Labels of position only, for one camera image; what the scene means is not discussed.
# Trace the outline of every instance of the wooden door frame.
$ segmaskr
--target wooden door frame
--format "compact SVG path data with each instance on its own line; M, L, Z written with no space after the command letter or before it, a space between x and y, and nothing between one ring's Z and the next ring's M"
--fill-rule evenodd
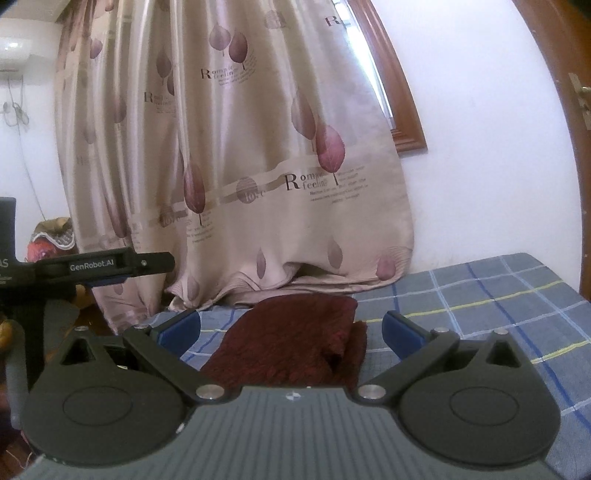
M571 29L570 18L578 12L566 0L513 0L546 61L569 126L581 194L583 245L580 294L591 300L591 132L583 122L581 107L569 71L591 83L587 51Z

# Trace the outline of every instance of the wooden window frame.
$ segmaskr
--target wooden window frame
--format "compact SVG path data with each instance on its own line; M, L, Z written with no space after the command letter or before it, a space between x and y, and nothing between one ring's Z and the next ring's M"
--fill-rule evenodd
M380 79L384 86L390 109L394 116L395 128L392 136L399 153L412 150L426 150L427 142L414 104L413 94L408 87L404 71L392 41L371 0L346 0L359 28L368 43Z

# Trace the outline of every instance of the dark red cloth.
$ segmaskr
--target dark red cloth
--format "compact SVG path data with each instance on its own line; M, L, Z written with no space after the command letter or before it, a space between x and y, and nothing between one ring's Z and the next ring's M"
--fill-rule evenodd
M258 303L228 330L201 372L225 387L341 385L353 390L367 325L357 300L296 294Z

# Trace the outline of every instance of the mattress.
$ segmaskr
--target mattress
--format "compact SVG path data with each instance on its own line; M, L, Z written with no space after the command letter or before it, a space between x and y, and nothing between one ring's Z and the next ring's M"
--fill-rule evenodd
M360 383L399 361L382 339L381 321L390 310L465 339L507 328L561 410L547 462L568 480L591 475L591 304L548 267L528 254L504 255L410 274L354 297L356 320L368 324ZM246 311L216 306L202 312L201 336L182 360L201 368Z

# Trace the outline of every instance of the beige curtain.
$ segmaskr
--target beige curtain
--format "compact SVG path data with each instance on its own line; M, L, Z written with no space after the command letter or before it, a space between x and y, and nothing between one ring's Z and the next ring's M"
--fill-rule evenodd
M400 159L331 0L80 0L56 125L80 250L176 258L95 289L116 331L163 290L174 309L251 304L408 267Z

